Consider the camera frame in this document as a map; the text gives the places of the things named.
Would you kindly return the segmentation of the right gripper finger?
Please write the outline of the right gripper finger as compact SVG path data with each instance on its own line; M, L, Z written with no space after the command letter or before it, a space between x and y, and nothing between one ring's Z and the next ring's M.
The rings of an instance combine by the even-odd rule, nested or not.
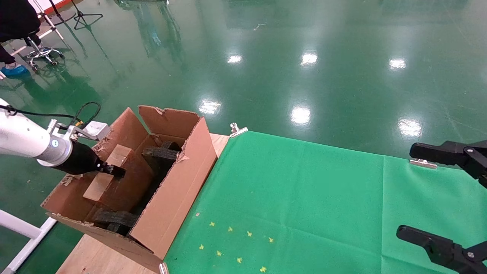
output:
M464 144L444 142L440 146L414 143L409 156L443 165L457 165L480 185L487 187L487 141Z
M402 241L423 248L432 263L458 274L487 273L487 267L484 264L487 258L486 241L464 248L451 239L406 225L400 225L397 228L396 236Z

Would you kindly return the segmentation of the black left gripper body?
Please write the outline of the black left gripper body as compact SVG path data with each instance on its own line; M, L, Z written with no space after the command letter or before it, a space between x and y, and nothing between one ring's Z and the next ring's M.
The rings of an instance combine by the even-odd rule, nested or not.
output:
M57 170L62 170L67 174L81 175L93 171L101 172L104 168L104 162L89 146L71 142L72 151L67 160L57 166Z

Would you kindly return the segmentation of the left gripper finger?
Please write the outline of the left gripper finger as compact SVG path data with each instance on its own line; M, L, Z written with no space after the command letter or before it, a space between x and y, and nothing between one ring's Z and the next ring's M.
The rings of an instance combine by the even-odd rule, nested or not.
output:
M108 163L100 164L100 172L108 175L113 175L115 178L123 178L126 174L126 170L124 168Z

